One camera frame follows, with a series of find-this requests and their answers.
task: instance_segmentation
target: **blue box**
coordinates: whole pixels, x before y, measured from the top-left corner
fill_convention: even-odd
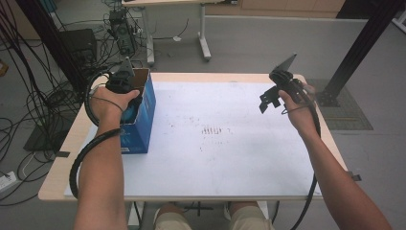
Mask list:
[[[122,154],[148,153],[149,138],[155,112],[155,93],[149,69],[134,69],[133,86],[140,90],[143,100],[135,122],[122,125],[120,134]]]

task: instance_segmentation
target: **leg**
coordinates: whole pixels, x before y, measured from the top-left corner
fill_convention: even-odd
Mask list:
[[[206,10],[205,10],[205,6],[203,3],[200,6],[201,6],[201,8],[200,8],[201,9],[200,10],[200,32],[198,33],[198,35],[199,35],[200,45],[201,45],[202,51],[203,51],[203,56],[206,60],[209,60],[210,58],[212,58],[212,55],[210,54],[209,46],[207,45],[207,41],[206,41],[206,37],[205,37]]]
[[[230,206],[232,230],[274,230],[256,201],[232,202]]]
[[[153,54],[152,35],[149,33],[147,10],[145,7],[141,7],[141,8],[139,8],[139,10],[141,11],[141,15],[143,17],[144,33],[146,33],[146,37],[147,37],[147,63],[148,63],[148,65],[152,66],[155,63],[155,56]]]
[[[155,220],[155,230],[192,230],[183,216],[182,210],[167,203],[159,210]]]

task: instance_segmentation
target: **desk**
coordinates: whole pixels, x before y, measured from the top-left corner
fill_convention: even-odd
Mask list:
[[[198,33],[200,45],[202,47],[203,56],[206,60],[209,60],[212,55],[210,54],[209,46],[207,45],[205,36],[205,3],[216,3],[224,0],[134,0],[125,2],[123,1],[123,6],[127,8],[138,8],[141,11],[143,22],[144,22],[144,32],[147,36],[147,63],[151,66],[155,63],[155,57],[153,53],[153,39],[149,32],[148,27],[148,16],[146,7],[147,6],[157,6],[157,5],[169,5],[169,4],[200,4],[200,32]]]
[[[205,82],[205,83],[221,83],[221,82],[247,82],[247,83],[261,83],[265,84],[266,86],[269,84],[271,86],[271,82],[268,79],[268,74],[210,74],[210,73],[151,73],[152,82],[159,83],[159,82]],[[295,76],[304,81],[302,76]],[[253,102],[256,109],[259,112],[258,105],[260,103],[259,95],[263,92],[258,92],[258,101]],[[157,97],[157,106],[159,106],[159,97]],[[338,162],[343,166],[346,170],[346,165],[340,155],[339,150],[337,149],[334,140],[327,128],[326,122],[324,121],[323,117],[321,116],[320,110],[318,110],[320,123],[322,128],[322,137],[328,148],[334,154]],[[284,119],[288,119],[286,116],[282,116],[280,112],[276,113],[272,107],[268,108],[265,112],[264,116],[267,115],[270,119],[272,117],[283,117]],[[69,151],[70,155],[67,158],[57,157],[54,165],[52,166],[50,172],[47,175],[47,178],[42,185],[38,197],[42,200],[49,200],[49,201],[61,201],[61,200],[75,200],[72,196],[65,195],[65,190],[68,186],[68,175],[69,171],[72,167],[74,160],[76,159],[80,147],[83,145],[83,141],[88,135],[89,128],[91,126],[90,120],[87,118],[84,108],[82,107],[79,111],[78,117],[72,125],[71,130],[61,147],[62,151]],[[292,136],[298,136],[296,132],[292,132]],[[304,163],[309,163],[309,160],[306,156],[306,152],[303,152],[305,156]],[[310,187],[310,181],[305,183],[303,187],[303,193],[300,195],[272,195],[272,194],[261,194],[258,193],[257,195],[200,195],[198,192],[191,192],[190,195],[186,197],[182,197],[179,195],[167,195],[167,196],[148,196],[149,191],[146,191],[147,195],[126,195],[125,200],[133,201],[133,200],[140,200],[140,201],[159,201],[159,200],[243,200],[243,199],[258,199],[258,200],[271,200],[271,199],[305,199],[307,195],[307,190]],[[321,198],[320,194],[316,195],[315,198]]]

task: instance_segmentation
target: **person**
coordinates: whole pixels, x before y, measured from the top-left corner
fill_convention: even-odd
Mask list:
[[[96,135],[120,127],[122,111],[139,91],[115,94],[99,87],[91,107],[100,120]],[[373,201],[344,171],[323,143],[307,107],[279,92],[288,117],[307,148],[327,208],[340,229],[391,229]],[[273,229],[254,201],[231,202],[231,229]],[[166,204],[157,212],[155,229],[191,229],[182,211]],[[79,173],[79,202],[75,229],[127,229],[124,210],[124,171],[120,137],[107,139],[84,158]]]

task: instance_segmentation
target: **beige pants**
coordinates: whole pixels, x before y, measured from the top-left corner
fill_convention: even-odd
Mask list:
[[[230,222],[232,230],[275,230],[269,219],[263,216],[258,207],[248,206],[233,214]],[[192,230],[188,221],[180,214],[165,213],[155,222],[155,230]]]

